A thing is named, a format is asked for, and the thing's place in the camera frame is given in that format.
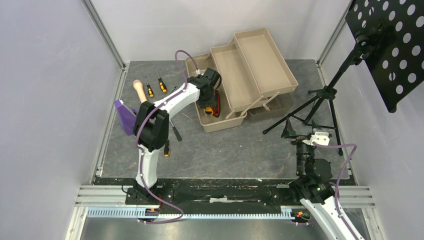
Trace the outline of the large black-yellow Phillips screwdriver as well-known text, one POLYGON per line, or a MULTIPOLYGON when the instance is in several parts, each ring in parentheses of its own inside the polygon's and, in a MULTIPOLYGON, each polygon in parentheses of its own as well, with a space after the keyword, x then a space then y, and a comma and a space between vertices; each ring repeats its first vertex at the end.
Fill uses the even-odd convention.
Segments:
POLYGON ((213 115, 215 113, 215 107, 207 106, 204 111, 207 115, 213 115))

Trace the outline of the red black utility knife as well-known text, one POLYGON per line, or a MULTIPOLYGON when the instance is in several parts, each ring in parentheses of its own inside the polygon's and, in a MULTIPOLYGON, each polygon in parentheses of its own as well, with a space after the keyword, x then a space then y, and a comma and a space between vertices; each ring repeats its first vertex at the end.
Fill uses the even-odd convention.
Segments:
POLYGON ((212 115, 218 118, 221 114, 221 100, 218 90, 214 91, 215 106, 212 108, 212 115))

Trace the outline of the beige translucent tool box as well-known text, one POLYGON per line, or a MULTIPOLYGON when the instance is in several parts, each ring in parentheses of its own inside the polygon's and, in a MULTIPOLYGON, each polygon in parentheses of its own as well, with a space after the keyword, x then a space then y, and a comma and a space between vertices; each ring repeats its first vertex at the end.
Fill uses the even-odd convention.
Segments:
POLYGON ((250 109, 262 107, 268 111, 269 102, 294 92, 299 85, 267 28, 236 32, 227 45, 188 57, 185 64, 190 77, 196 76, 196 70, 204 73, 207 68, 221 75, 219 117, 195 105, 206 133, 241 125, 250 109))

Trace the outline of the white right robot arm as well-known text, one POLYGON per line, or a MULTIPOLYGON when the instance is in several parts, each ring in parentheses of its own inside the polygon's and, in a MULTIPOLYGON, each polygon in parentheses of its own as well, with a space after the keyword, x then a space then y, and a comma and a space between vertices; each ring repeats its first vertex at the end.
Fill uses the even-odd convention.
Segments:
POLYGON ((330 240, 363 239, 340 204, 341 177, 332 183, 331 163, 315 156, 316 148, 352 148, 341 169, 341 172, 344 172, 357 145, 354 143, 331 145, 330 133, 316 122, 312 123, 310 133, 301 135, 295 132, 290 120, 286 120, 281 137, 290 139, 290 143, 296 147, 297 179, 289 183, 289 199, 295 204, 302 204, 330 240))

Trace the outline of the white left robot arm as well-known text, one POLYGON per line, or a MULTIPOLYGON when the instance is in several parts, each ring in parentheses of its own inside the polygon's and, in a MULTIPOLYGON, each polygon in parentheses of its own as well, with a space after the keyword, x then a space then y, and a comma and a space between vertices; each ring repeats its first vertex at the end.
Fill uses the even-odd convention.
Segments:
POLYGON ((189 77, 172 94, 154 103, 145 101, 140 105, 133 128, 138 149, 136 182, 141 188, 137 197, 144 204, 152 204, 157 198, 153 186, 157 183, 157 165, 160 150, 169 139, 170 120, 186 106, 196 103, 207 115, 218 117, 221 111, 218 87, 221 75, 212 68, 189 77))

